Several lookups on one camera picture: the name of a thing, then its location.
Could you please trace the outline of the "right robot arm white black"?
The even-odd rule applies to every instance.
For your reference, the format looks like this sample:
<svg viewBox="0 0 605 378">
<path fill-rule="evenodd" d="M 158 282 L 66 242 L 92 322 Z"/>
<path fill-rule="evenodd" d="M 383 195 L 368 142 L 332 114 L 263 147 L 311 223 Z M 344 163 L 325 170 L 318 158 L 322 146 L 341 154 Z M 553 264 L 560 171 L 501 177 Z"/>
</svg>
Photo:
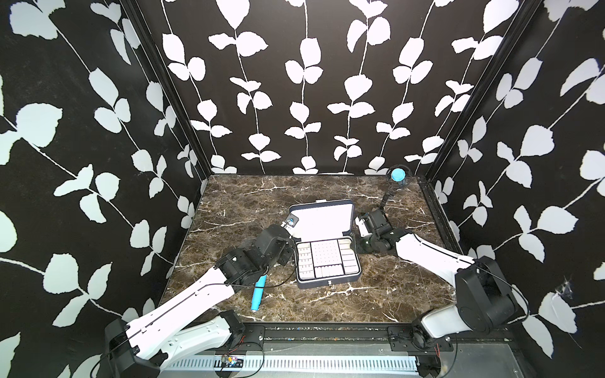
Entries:
<svg viewBox="0 0 605 378">
<path fill-rule="evenodd" d="M 521 310 L 512 285 L 490 257 L 471 258 L 395 228 L 377 209 L 355 219 L 365 253 L 387 253 L 434 273 L 455 290 L 455 302 L 430 310 L 412 323 L 411 338 L 430 343 L 460 332 L 490 333 Z"/>
</svg>

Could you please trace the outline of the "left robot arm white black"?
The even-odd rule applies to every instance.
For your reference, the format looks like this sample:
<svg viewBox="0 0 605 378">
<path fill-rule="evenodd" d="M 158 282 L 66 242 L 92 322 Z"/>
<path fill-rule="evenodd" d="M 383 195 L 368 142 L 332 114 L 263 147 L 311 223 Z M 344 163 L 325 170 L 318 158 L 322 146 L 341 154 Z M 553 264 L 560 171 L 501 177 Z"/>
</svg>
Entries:
<svg viewBox="0 0 605 378">
<path fill-rule="evenodd" d="M 239 343 L 245 327 L 231 310 L 206 323 L 193 322 L 238 291 L 257 288 L 275 264 L 286 265 L 295 251 L 288 225 L 271 225 L 253 241 L 221 257 L 195 283 L 162 306 L 133 321 L 105 329 L 101 357 L 112 377 L 157 377 L 170 365 L 198 352 Z"/>
</svg>

